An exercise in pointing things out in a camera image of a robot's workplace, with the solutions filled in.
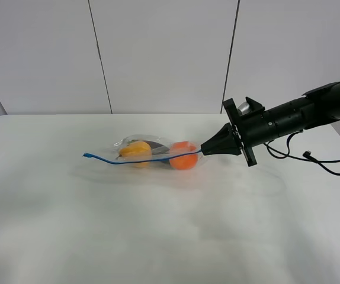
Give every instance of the plastic bag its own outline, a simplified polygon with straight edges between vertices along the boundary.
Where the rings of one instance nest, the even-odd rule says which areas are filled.
[[[190,170],[203,154],[200,145],[190,141],[172,142],[152,135],[131,135],[104,151],[103,157],[91,153],[83,155],[109,164],[133,164],[135,167],[161,166],[176,170]]]

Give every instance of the blue strip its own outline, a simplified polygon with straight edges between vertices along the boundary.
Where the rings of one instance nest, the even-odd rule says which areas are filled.
[[[158,159],[151,159],[151,160],[143,160],[143,161],[132,161],[132,162],[114,162],[114,161],[110,161],[110,160],[106,160],[105,158],[96,156],[94,154],[90,154],[90,153],[84,153],[83,157],[86,158],[95,158],[101,161],[104,161],[108,164],[137,164],[137,163],[145,163],[145,162],[161,162],[161,161],[167,161],[170,159],[174,159],[174,158],[178,158],[178,157],[182,157],[182,156],[187,156],[187,155],[192,155],[192,154],[198,154],[201,153],[201,149],[197,152],[190,152],[190,153],[184,153],[184,154],[179,154],[176,156],[171,156],[171,157],[166,157],[166,158],[158,158]]]

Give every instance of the yellow fruit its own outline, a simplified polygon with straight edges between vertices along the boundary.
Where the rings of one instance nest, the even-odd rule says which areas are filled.
[[[118,153],[123,158],[132,158],[126,159],[129,161],[149,160],[152,158],[152,149],[150,148],[150,145],[144,141],[133,142],[127,147],[120,149]],[[147,167],[148,165],[149,162],[134,164],[136,167]]]

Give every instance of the orange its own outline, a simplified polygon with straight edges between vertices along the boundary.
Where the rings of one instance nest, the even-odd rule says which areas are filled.
[[[127,147],[120,149],[119,155],[126,159],[127,161],[138,161],[138,160],[149,160],[152,158],[152,149],[147,142],[136,141],[129,144]],[[147,167],[149,162],[134,164],[135,167]]]
[[[174,143],[170,148],[170,155],[175,156],[187,152],[196,151],[196,146],[189,141]],[[198,162],[198,154],[191,154],[170,159],[171,166],[176,170],[190,170]]]

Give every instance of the orange ball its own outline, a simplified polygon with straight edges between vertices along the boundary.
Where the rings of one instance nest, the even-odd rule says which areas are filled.
[[[189,141],[174,143],[170,148],[170,154],[176,156],[183,153],[194,152],[197,148]],[[190,170],[198,163],[198,154],[185,155],[170,159],[170,165],[176,170]]]

